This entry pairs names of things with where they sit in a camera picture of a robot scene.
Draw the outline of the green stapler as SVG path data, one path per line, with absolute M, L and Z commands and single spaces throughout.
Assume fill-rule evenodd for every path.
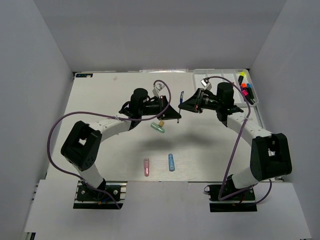
M 155 123 L 155 122 L 152 122 L 150 124 L 150 127 L 156 131 L 158 131 L 159 133 L 161 134 L 164 134 L 165 133 L 165 129 L 163 128 L 163 126 L 160 126 L 159 123 Z

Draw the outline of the blue pen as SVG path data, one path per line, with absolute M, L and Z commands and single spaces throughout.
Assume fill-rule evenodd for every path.
M 179 98 L 179 105 L 183 103 L 183 98 L 184 98 L 184 91 L 181 91 L 180 98 Z

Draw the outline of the pink highlighter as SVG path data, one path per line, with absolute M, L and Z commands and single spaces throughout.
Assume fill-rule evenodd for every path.
M 249 93 L 245 89 L 243 89 L 241 92 L 244 95 L 245 99 L 249 102 L 251 100 Z

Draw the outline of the yellow highlighter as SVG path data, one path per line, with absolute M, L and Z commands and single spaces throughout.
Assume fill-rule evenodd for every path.
M 239 74 L 239 77 L 238 77 L 238 84 L 241 86 L 242 85 L 242 82 L 244 80 L 244 76 L 245 76 L 245 73 L 242 71 L 240 74 Z

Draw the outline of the pink stapler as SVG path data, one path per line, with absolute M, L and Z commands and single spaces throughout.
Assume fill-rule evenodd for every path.
M 145 158 L 143 160 L 143 167 L 144 167 L 144 176 L 148 177 L 150 174 L 150 159 L 149 158 Z

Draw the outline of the blue stapler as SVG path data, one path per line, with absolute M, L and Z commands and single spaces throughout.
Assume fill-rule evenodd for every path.
M 170 172 L 173 172 L 175 170 L 174 156 L 172 153 L 168 155 L 168 167 Z

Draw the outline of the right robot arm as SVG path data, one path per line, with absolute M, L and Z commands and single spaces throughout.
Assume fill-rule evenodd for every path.
M 238 133 L 238 138 L 245 140 L 251 147 L 249 166 L 227 177 L 225 192 L 229 198 L 236 200 L 243 195 L 244 188 L 292 172 L 287 137 L 282 133 L 265 130 L 250 120 L 248 115 L 235 105 L 234 87 L 231 83 L 219 83 L 216 94 L 198 88 L 192 97 L 178 107 L 193 113 L 215 111 L 218 120 Z

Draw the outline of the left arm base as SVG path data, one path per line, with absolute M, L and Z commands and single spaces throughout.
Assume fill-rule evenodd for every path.
M 120 210 L 125 201 L 127 182 L 107 182 L 104 191 L 114 198 L 118 206 L 108 194 L 90 189 L 85 183 L 78 181 L 73 209 Z

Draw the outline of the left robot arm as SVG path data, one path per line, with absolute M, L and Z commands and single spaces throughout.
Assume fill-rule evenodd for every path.
M 149 97 L 144 88 L 133 91 L 130 100 L 119 110 L 121 119 L 104 119 L 94 123 L 78 121 L 72 127 L 60 153 L 70 162 L 89 184 L 88 193 L 99 200 L 105 196 L 106 181 L 99 173 L 95 161 L 101 142 L 134 129 L 143 116 L 156 116 L 160 121 L 180 119 L 182 116 L 169 105 L 165 96 Z

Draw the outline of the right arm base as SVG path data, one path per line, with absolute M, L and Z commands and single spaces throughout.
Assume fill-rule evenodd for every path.
M 252 189 L 235 194 L 225 200 L 219 200 L 220 184 L 207 185 L 203 191 L 209 196 L 211 213 L 249 213 L 256 212 L 256 196 Z

